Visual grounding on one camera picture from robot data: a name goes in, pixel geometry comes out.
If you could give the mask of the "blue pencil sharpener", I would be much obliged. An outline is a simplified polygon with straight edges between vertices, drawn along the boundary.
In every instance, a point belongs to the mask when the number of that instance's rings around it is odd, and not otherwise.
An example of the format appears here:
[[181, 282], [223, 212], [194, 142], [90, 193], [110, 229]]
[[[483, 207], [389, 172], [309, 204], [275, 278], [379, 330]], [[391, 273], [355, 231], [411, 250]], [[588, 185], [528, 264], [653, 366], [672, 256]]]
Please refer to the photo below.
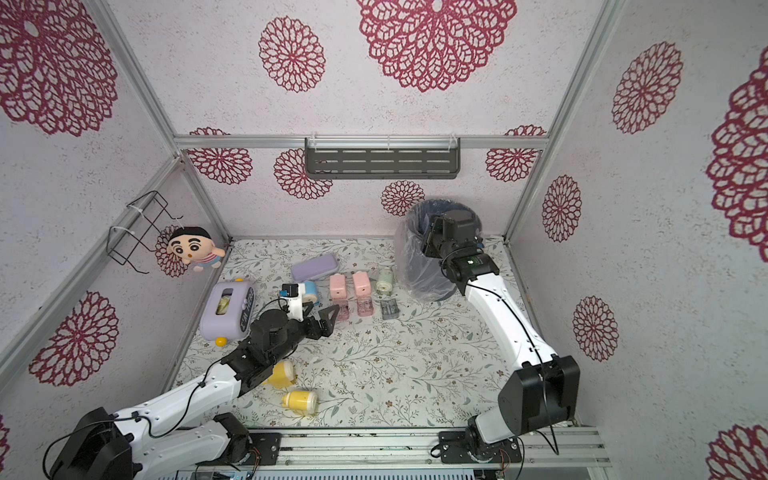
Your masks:
[[302, 293], [302, 302], [317, 304], [319, 302], [319, 295], [316, 283], [314, 281], [306, 281], [302, 283], [302, 286], [304, 288]]

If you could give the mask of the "pink pencil sharpener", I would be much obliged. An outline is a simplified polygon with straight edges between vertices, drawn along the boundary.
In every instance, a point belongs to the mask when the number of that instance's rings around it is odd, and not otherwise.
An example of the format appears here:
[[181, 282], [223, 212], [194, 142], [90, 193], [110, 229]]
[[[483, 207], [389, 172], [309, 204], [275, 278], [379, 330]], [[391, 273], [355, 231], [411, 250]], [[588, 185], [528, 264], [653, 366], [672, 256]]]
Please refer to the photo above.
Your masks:
[[343, 274], [334, 274], [329, 278], [329, 296], [331, 300], [348, 298], [346, 277]]
[[372, 295], [371, 280], [367, 272], [357, 271], [352, 275], [352, 281], [357, 298], [370, 297]]

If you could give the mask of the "pink sharpener shavings tray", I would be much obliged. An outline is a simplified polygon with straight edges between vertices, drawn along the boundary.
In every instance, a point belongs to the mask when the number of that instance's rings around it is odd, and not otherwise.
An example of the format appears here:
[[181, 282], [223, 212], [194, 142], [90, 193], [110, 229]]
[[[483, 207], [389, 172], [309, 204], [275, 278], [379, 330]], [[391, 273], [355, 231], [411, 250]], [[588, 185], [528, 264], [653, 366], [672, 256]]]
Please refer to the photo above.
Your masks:
[[370, 296], [356, 299], [356, 311], [359, 317], [371, 317], [374, 314], [374, 302]]

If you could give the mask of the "green pencil sharpener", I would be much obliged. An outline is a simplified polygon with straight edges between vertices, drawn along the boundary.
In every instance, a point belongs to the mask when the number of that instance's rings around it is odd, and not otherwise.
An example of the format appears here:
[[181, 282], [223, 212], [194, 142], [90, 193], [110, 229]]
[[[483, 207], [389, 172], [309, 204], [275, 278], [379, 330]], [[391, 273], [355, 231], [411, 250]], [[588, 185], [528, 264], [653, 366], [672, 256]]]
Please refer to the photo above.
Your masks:
[[390, 296], [394, 290], [394, 272], [391, 267], [381, 267], [376, 279], [376, 291], [380, 296]]

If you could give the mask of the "clear sharpener shavings tray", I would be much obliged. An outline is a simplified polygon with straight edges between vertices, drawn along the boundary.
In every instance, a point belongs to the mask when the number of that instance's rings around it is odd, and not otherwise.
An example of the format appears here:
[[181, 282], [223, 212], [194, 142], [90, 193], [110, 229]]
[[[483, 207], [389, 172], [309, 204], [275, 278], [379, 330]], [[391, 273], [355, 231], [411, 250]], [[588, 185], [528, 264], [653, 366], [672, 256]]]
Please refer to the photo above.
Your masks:
[[380, 310], [383, 320], [394, 320], [400, 316], [400, 309], [394, 298], [383, 299], [380, 301]]

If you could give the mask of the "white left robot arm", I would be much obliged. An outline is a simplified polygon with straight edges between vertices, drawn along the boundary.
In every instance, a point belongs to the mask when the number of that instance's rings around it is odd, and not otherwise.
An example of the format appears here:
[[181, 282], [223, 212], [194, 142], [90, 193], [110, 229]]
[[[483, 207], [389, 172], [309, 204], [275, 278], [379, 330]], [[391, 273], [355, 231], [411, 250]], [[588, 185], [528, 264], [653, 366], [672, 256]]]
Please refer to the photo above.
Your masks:
[[281, 309], [264, 311], [250, 334], [204, 373], [153, 399], [109, 413], [83, 415], [59, 438], [54, 461], [42, 461], [48, 479], [157, 479], [192, 464], [235, 463], [251, 448], [249, 430], [219, 409], [261, 386], [305, 339], [332, 335], [339, 307], [317, 315], [302, 306], [295, 320]]

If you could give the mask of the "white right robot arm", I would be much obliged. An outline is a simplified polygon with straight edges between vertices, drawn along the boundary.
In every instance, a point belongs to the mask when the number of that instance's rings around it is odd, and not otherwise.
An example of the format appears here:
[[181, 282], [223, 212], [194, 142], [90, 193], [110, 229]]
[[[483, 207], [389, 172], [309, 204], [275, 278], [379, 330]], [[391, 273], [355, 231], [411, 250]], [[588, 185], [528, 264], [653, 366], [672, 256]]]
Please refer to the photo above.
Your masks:
[[434, 215], [422, 253], [439, 260], [440, 271], [485, 321], [510, 377], [491, 410], [469, 421], [469, 436], [485, 447], [575, 417], [580, 368], [537, 333], [515, 303], [500, 269], [481, 246], [476, 221], [466, 210]]

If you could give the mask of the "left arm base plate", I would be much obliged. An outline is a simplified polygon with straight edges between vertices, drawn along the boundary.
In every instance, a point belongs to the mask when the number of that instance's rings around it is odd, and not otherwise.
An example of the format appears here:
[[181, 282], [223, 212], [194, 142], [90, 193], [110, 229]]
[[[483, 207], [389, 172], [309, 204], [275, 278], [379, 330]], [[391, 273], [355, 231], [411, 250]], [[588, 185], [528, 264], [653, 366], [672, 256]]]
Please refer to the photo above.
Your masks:
[[280, 452], [282, 435], [263, 431], [237, 434], [216, 459], [197, 462], [196, 466], [274, 466]]

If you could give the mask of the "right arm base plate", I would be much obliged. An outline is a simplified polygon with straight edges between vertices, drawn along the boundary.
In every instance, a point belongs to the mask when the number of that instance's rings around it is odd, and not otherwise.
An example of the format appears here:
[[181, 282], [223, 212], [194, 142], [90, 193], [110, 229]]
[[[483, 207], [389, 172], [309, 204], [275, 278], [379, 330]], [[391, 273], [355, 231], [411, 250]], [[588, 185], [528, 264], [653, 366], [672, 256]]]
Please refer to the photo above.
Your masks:
[[469, 429], [440, 431], [438, 442], [430, 448], [430, 456], [443, 464], [519, 464], [523, 461], [522, 447], [514, 438], [486, 443]]

